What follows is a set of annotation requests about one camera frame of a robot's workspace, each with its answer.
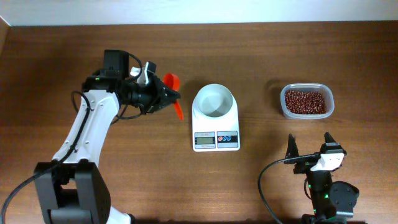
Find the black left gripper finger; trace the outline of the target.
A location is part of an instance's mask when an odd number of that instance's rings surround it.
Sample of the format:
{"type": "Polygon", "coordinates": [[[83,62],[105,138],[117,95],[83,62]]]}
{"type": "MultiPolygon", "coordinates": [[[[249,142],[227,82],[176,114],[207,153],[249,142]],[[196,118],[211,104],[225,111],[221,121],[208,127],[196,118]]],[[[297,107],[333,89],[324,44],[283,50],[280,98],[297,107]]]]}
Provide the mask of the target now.
{"type": "Polygon", "coordinates": [[[162,100],[177,100],[181,98],[178,89],[180,88],[180,79],[178,77],[166,78],[166,83],[158,79],[156,81],[157,94],[162,100]]]}
{"type": "Polygon", "coordinates": [[[155,103],[152,103],[148,108],[146,109],[147,114],[152,114],[155,113],[156,111],[160,111],[172,104],[174,104],[176,101],[171,101],[171,100],[162,100],[159,99],[155,103]]]}

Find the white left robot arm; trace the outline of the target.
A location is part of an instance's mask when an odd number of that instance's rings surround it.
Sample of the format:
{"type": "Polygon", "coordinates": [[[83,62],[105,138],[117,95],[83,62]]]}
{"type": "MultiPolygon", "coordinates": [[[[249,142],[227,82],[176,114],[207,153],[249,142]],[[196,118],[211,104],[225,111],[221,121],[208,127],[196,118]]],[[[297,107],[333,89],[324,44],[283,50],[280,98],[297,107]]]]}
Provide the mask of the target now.
{"type": "Polygon", "coordinates": [[[133,215],[111,205],[110,192],[99,172],[101,150],[108,130],[120,118],[122,105],[153,113],[174,105],[182,119],[180,79],[155,75],[156,65],[106,68],[83,83],[81,105],[73,126],[50,162],[35,168],[35,187],[45,223],[135,223],[133,215]]]}

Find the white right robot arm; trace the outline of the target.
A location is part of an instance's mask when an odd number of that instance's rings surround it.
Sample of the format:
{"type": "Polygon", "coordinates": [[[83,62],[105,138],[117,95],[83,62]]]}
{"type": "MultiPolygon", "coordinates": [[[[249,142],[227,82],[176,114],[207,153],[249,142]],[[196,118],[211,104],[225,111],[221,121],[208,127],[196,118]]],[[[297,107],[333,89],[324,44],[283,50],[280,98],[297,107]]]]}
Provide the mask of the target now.
{"type": "Polygon", "coordinates": [[[306,175],[305,193],[313,206],[313,214],[302,215],[301,223],[346,223],[354,216],[359,189],[347,182],[332,181],[331,174],[341,167],[347,152],[330,133],[326,132],[324,138],[320,150],[306,156],[299,154],[293,135],[288,138],[286,163],[294,165],[294,174],[306,175]]]}

